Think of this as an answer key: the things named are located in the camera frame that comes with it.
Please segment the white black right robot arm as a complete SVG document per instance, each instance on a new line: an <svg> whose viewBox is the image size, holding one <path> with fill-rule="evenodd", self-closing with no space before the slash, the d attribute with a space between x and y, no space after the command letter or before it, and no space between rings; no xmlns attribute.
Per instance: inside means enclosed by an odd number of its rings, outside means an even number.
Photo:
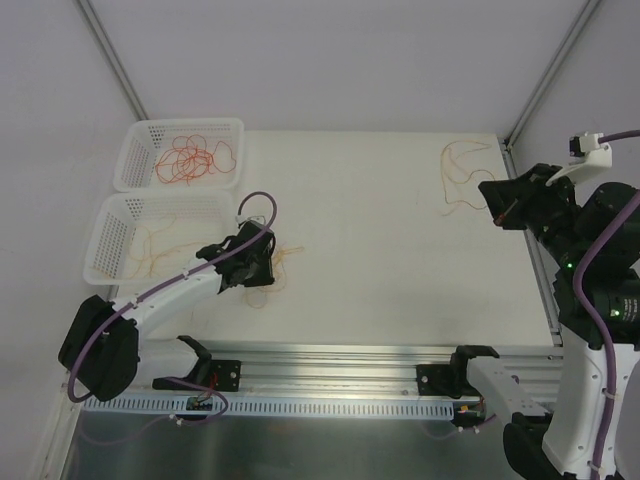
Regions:
<svg viewBox="0 0 640 480"><path fill-rule="evenodd" d="M488 346L460 346L448 375L456 395L477 392L503 423L510 467L525 479L616 479L616 433L639 362L639 192L600 185L584 204L556 166L479 185L494 224L533 234L558 270L562 336L552 411L533 403Z"/></svg>

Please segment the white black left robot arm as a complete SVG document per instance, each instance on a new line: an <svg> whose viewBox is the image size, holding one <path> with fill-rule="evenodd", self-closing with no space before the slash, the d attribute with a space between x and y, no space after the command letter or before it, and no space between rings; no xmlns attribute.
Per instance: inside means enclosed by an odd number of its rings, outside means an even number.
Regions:
<svg viewBox="0 0 640 480"><path fill-rule="evenodd" d="M69 399L108 401L133 384L210 389L215 363L201 343L189 335L158 343L148 337L182 311L226 290L273 284L275 244L270 228L247 220L237 234L201 248L185 270L144 293L84 300L58 354L70 373Z"/></svg>

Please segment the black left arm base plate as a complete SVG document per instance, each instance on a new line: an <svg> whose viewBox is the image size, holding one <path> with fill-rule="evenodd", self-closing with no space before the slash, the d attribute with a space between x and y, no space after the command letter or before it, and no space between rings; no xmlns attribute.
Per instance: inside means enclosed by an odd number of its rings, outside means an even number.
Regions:
<svg viewBox="0 0 640 480"><path fill-rule="evenodd" d="M183 388L194 390L195 385L220 392L237 392L242 363L239 360L200 359L185 375L173 375L154 379L154 390Z"/></svg>

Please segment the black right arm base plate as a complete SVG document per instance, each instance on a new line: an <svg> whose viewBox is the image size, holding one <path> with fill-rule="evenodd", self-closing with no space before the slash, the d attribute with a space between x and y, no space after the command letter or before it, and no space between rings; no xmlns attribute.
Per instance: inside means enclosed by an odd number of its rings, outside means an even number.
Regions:
<svg viewBox="0 0 640 480"><path fill-rule="evenodd" d="M467 381L459 367L450 364L419 364L415 367L416 383L420 396L444 396L461 399L478 396L479 392Z"/></svg>

